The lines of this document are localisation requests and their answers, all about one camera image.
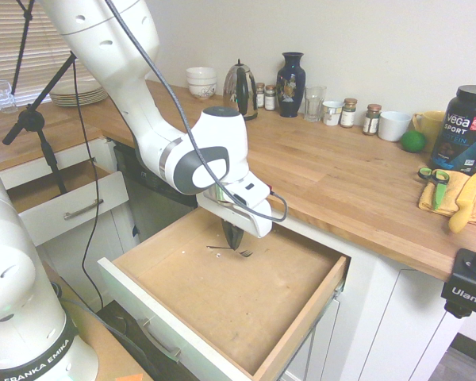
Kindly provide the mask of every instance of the electric kettle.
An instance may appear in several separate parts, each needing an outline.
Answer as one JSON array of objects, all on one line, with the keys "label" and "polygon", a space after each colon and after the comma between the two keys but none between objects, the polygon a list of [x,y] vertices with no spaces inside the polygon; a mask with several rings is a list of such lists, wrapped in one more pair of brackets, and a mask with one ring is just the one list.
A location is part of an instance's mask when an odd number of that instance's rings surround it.
[{"label": "electric kettle", "polygon": [[229,69],[224,82],[224,106],[240,112],[246,121],[257,117],[257,90],[254,75],[240,60]]}]

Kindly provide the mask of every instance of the green lime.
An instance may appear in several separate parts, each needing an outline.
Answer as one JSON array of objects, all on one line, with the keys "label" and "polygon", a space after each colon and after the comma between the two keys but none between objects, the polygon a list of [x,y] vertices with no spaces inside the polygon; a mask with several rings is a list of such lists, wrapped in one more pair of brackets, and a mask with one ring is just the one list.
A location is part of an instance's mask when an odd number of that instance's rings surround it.
[{"label": "green lime", "polygon": [[417,131],[412,130],[402,135],[400,142],[405,151],[415,153],[424,148],[427,139],[423,133],[418,133]]}]

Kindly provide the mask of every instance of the blue vase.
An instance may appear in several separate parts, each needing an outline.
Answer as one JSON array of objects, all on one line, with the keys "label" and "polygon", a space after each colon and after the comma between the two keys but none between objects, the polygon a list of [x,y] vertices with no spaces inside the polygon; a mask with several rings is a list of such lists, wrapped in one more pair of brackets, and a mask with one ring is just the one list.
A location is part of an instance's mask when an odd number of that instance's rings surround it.
[{"label": "blue vase", "polygon": [[305,91],[305,70],[300,67],[303,53],[283,53],[286,63],[277,74],[277,99],[281,117],[296,117]]}]

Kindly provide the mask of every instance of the floor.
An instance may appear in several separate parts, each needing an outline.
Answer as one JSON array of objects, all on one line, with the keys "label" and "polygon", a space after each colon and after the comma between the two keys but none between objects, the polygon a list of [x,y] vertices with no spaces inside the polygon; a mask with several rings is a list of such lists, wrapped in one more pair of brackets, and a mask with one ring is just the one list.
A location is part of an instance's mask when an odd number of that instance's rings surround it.
[{"label": "floor", "polygon": [[429,381],[476,381],[476,360],[450,347]]}]

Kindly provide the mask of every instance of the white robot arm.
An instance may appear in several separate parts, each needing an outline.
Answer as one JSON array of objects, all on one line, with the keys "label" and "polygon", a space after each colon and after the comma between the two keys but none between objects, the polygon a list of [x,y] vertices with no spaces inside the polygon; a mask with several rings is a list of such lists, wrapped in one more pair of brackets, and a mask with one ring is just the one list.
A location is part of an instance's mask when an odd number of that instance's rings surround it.
[{"label": "white robot arm", "polygon": [[[257,237],[268,234],[271,220],[255,213],[271,216],[266,200],[270,188],[249,171],[243,117],[213,107],[204,110],[192,128],[200,153],[230,198],[202,166],[190,137],[160,115],[144,81],[149,66],[104,1],[40,2],[115,102],[132,130],[144,166],[178,191],[196,194],[200,206],[238,228]],[[141,46],[154,57],[159,40],[144,0],[115,3]],[[97,369],[95,352],[79,338],[58,302],[0,181],[0,381],[92,381]]]},{"label": "white robot arm", "polygon": [[[237,205],[215,185],[185,133],[160,115],[146,86],[150,67],[103,0],[40,0],[71,50],[109,93],[132,131],[144,166],[200,206],[233,225],[264,237],[271,220]],[[159,39],[144,0],[115,0],[126,25],[146,53],[155,57]],[[222,184],[248,208],[271,216],[270,188],[249,171],[243,117],[224,107],[202,112],[192,133],[205,161]]]},{"label": "white robot arm", "polygon": [[0,180],[0,381],[91,381],[97,369]]}]

